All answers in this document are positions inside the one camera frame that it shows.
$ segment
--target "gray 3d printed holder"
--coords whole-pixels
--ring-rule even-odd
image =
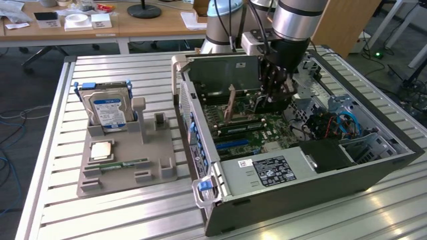
[[[169,121],[156,113],[145,119],[145,99],[132,99],[137,120],[127,122],[127,130],[103,131],[101,126],[87,126],[83,161],[77,182],[77,196],[100,195],[175,181],[176,160]],[[92,146],[109,143],[109,155],[92,158]]]

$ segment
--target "black lamp base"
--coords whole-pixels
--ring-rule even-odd
[[[153,19],[160,16],[161,9],[153,5],[145,5],[145,9],[143,9],[143,5],[132,5],[127,8],[127,13],[139,19]]]

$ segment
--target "white wire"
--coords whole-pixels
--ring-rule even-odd
[[[16,119],[16,118],[25,119],[24,114],[29,113],[32,110],[44,109],[44,108],[49,108],[49,107],[52,107],[52,105],[35,106],[35,107],[32,107],[32,108],[25,109],[24,111],[21,111],[21,112],[20,112],[17,115],[15,115],[15,116],[3,116],[3,115],[0,115],[0,118],[1,118],[1,119]],[[49,114],[43,115],[43,116],[27,117],[27,119],[28,119],[28,120],[31,120],[31,119],[43,119],[43,118],[45,118],[45,117],[48,117],[48,116],[49,116]]]
[[[96,3],[112,3],[112,1],[95,1]],[[123,0],[120,1],[121,3],[125,2],[125,3],[140,3],[141,1],[140,0]],[[145,3],[149,3],[149,4],[153,4],[153,5],[160,5],[160,6],[165,6],[168,8],[172,8],[172,9],[177,9],[177,10],[183,10],[183,11],[191,11],[192,8],[180,8],[177,6],[172,6],[169,4],[165,4],[165,3],[160,3],[160,2],[155,2],[155,1],[145,1]]]

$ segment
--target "hard drive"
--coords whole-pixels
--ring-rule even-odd
[[[135,121],[131,81],[73,83],[73,91],[83,102],[89,124],[101,126],[105,133],[121,131]]]

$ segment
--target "gray carpet floor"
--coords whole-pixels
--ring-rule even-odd
[[[372,34],[376,27],[382,23],[384,15],[372,18],[367,27],[366,32]],[[372,50],[375,51],[383,46],[383,41],[387,38],[391,30],[398,25],[398,21],[392,21],[387,27],[384,33],[380,36]],[[191,40],[189,46],[200,47],[201,40]],[[412,73],[412,69],[407,67],[411,59],[415,57],[424,44],[427,43],[427,36],[411,28],[407,28],[398,42],[395,43],[392,50],[395,55],[384,55],[384,58],[379,60],[384,65],[398,65],[408,74]],[[119,54],[119,47],[115,43],[100,44],[100,50],[93,50],[89,44],[87,45],[71,45],[64,46],[63,49],[75,56],[88,55],[109,55]],[[149,42],[139,42],[131,45],[131,53],[145,53],[145,52],[168,52],[185,50],[183,41],[160,41],[157,42],[157,49],[151,48]],[[7,110],[24,110],[35,106],[47,105],[52,103],[57,80],[63,67],[63,55],[57,51],[51,51],[40,60],[37,60],[31,67],[35,70],[32,75],[27,75],[21,71],[21,63],[40,50],[40,47],[29,47],[29,54],[23,54],[19,49],[9,48],[5,55],[0,57],[0,112]],[[359,70],[360,73],[380,68],[380,65],[367,59],[359,54],[351,54],[347,57],[347,61]],[[395,76],[387,74],[388,68],[372,73],[368,77],[375,82],[384,85],[391,85],[396,81]],[[427,69],[424,69],[419,78],[422,81],[427,81]],[[31,114],[29,117],[44,115],[49,112],[48,109],[40,109]],[[24,205],[24,199],[31,184],[31,178],[33,174],[35,164],[37,160],[37,154],[40,150],[40,144],[45,131],[47,118],[32,119],[25,123],[25,135],[20,141],[9,148],[4,150],[7,157],[15,164],[20,184],[23,198],[17,205],[13,207],[13,211],[0,216],[0,239],[9,240],[15,238],[16,229],[20,221],[21,212],[20,209]],[[23,119],[9,120],[8,123],[21,123]],[[0,124],[0,141],[13,132],[15,126]],[[5,178],[7,171],[0,171],[0,181]],[[16,182],[9,177],[4,186],[0,187],[0,209],[5,209],[15,201],[17,194]]]

